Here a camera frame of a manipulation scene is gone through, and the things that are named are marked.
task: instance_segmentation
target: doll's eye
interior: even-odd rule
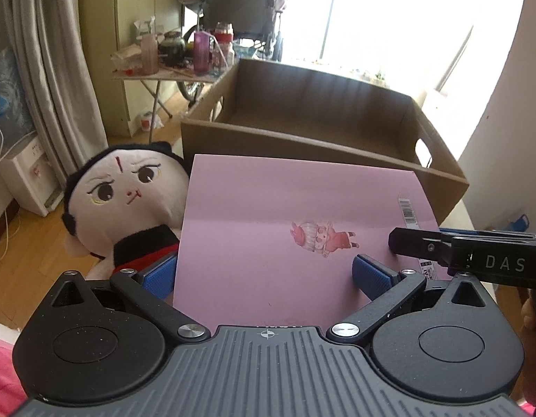
[[[97,204],[110,201],[113,198],[112,183],[113,180],[111,182],[102,182],[92,188],[88,194],[92,196],[92,200]]]
[[[142,166],[138,171],[135,172],[138,179],[142,183],[152,182],[158,175],[160,175],[160,165],[159,164],[149,164]]]

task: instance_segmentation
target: baseboard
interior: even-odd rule
[[[12,200],[6,208],[6,211],[0,216],[0,239],[2,235],[6,232],[6,213],[7,213],[7,222],[11,223],[17,213],[19,213],[19,204],[14,199]]]

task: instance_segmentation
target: open brown cardboard box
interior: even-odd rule
[[[191,109],[181,133],[188,162],[207,153],[414,171],[438,223],[469,186],[411,97],[296,66],[240,60]],[[432,156],[429,168],[415,154],[419,139]]]

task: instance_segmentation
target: ridged gray surface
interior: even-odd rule
[[[30,401],[16,417],[524,417],[506,397],[470,406],[419,401],[382,380],[363,353],[313,327],[222,327],[180,346],[156,379],[89,408]]]

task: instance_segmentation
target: barcode sticker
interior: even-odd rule
[[[416,220],[415,211],[411,205],[411,201],[405,198],[399,198],[399,207],[403,214],[403,220],[405,221],[405,227],[408,229],[420,229],[419,222]],[[420,272],[426,276],[427,279],[436,280],[436,270],[434,264],[430,260],[419,259]]]

